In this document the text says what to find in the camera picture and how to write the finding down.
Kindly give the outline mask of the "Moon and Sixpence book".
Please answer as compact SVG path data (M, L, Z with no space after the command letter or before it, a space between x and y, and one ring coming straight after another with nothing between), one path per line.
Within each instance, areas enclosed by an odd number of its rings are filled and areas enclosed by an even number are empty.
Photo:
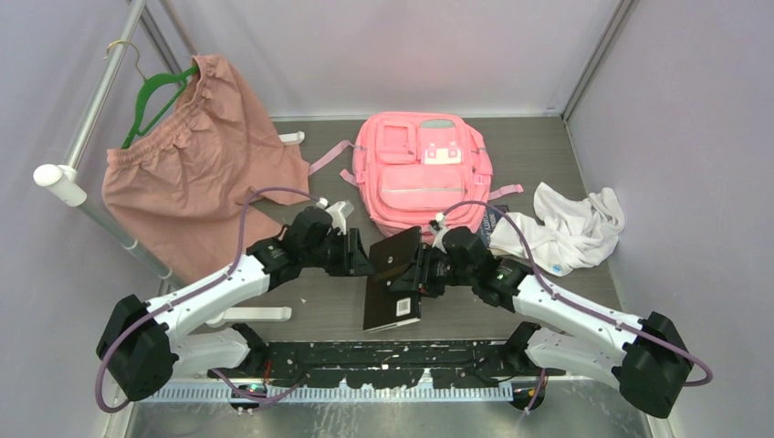
M411 284L402 282L414 264L421 236L421 228L415 226L371 245L369 261L374 273L366 282L364 332L395 329L421 320L419 292Z

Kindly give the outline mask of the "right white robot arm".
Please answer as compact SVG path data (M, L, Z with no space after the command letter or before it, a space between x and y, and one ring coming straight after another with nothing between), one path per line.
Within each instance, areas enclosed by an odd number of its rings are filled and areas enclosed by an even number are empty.
M617 390L633 407L667 418L694 362L668 317L640 318L553 285L537 269L494 256L467 228L419 244L392 292L438 297L448 286L470 287L489 306L527 316L502 347L515 373L565 370Z

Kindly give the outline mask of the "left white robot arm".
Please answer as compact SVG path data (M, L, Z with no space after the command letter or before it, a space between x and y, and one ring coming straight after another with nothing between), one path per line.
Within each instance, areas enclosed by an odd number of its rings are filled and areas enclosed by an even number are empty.
M267 344L247 324L203 335L194 330L305 268L337 277L373 274L358 229L346 226L353 209L347 201L308 207L281 235L240 249L234 262L188 287L148 301L123 298L97 346L99 372L110 374L131 402L183 375L226 370L256 376L267 363Z

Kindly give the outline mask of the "blue book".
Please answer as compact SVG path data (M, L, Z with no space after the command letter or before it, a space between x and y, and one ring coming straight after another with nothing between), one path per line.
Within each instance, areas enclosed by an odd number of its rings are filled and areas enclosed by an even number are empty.
M500 210L504 213L508 213L510 211L506 204L488 206L485 210L485 215L482 218L482 222L477 230L478 235L486 245L490 244L491 235L497 226L497 222L501 218L501 215L497 213L497 210Z

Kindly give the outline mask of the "pink student backpack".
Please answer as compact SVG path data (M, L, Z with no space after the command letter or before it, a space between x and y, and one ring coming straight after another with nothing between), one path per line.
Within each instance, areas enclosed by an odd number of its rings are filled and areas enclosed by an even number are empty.
M431 242L428 225L442 211L449 226L477 231L486 202L524 191L519 184L492 189L484 138L456 115L378 113L363 123L355 141L341 141L309 171L347 149L353 150L352 165L340 177L359 189L369 217L386 236L419 226Z

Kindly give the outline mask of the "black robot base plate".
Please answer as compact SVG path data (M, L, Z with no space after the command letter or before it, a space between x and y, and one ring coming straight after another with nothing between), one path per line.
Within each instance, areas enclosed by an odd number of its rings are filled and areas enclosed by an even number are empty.
M535 379L539 369L506 358L498 340L273 342L257 363L222 368L229 379L264 379L286 388L409 389L424 374L434 389L493 387L515 378Z

